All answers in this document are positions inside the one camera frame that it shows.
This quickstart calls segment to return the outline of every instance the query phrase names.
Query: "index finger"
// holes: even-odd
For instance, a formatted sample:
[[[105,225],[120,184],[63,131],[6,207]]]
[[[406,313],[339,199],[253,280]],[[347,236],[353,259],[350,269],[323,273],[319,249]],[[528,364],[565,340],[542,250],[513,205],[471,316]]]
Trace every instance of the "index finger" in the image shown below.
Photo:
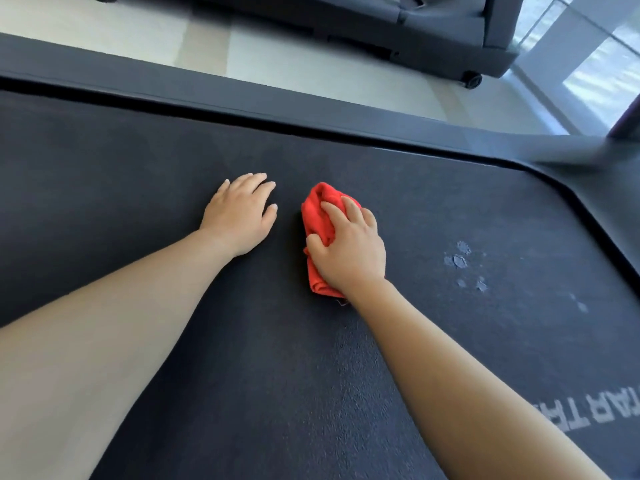
[[[331,224],[333,227],[338,229],[338,227],[349,224],[349,220],[344,213],[338,209],[334,204],[329,202],[321,202],[320,206],[324,209],[324,211],[329,215],[329,219],[331,220]]]

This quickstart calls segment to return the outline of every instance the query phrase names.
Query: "person's right hand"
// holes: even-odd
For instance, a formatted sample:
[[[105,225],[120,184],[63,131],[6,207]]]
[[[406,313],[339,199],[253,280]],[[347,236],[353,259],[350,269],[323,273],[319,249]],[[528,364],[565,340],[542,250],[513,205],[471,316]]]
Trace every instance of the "person's right hand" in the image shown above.
[[[371,211],[348,197],[342,201],[346,216],[333,204],[321,203],[335,227],[335,240],[325,247],[318,234],[309,234],[307,247],[320,275],[348,298],[359,287],[385,279],[387,254]]]

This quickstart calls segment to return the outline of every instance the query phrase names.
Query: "tile floor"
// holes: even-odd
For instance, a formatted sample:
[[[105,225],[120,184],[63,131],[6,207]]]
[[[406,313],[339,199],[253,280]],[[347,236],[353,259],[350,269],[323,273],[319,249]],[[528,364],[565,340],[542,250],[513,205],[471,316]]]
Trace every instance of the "tile floor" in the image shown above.
[[[468,91],[338,42],[186,0],[0,0],[0,32],[500,132],[562,132],[508,77]]]

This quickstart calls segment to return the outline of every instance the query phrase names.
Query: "hand holding red cloth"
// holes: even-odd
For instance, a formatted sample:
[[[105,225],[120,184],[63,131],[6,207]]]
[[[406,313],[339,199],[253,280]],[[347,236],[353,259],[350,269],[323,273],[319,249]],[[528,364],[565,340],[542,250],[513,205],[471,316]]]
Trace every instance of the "hand holding red cloth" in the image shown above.
[[[325,184],[324,182],[320,182],[311,189],[307,199],[302,202],[302,222],[305,225],[305,232],[307,233],[307,236],[309,234],[318,234],[325,246],[329,246],[329,244],[333,242],[335,239],[335,229],[333,224],[331,224],[329,215],[322,207],[320,207],[320,202],[325,201],[332,203],[346,214],[346,209],[344,208],[344,203],[341,199],[342,196],[349,197],[352,201],[356,202],[358,207],[362,208],[356,199],[339,192],[331,185]],[[309,285],[311,286],[311,291],[327,296],[334,296],[336,298],[344,298],[344,295],[340,293],[340,291],[331,288],[331,286],[324,281],[322,276],[320,276],[320,273],[318,273],[318,270],[316,269],[316,265],[314,265],[314,262],[311,260],[309,250],[307,248],[305,248],[305,254],[307,255],[307,268],[309,271]]]

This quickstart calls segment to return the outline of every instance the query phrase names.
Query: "black treadmill belt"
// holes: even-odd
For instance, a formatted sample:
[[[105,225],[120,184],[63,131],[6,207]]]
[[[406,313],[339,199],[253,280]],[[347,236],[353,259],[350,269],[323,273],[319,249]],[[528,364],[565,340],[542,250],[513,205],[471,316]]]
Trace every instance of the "black treadmill belt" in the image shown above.
[[[416,307],[607,473],[638,471],[636,295],[537,178],[7,92],[0,123],[0,324],[196,229],[224,178],[278,184],[270,236],[213,282],[92,478],[444,478],[364,323],[308,290],[300,203],[322,180],[376,214]]]

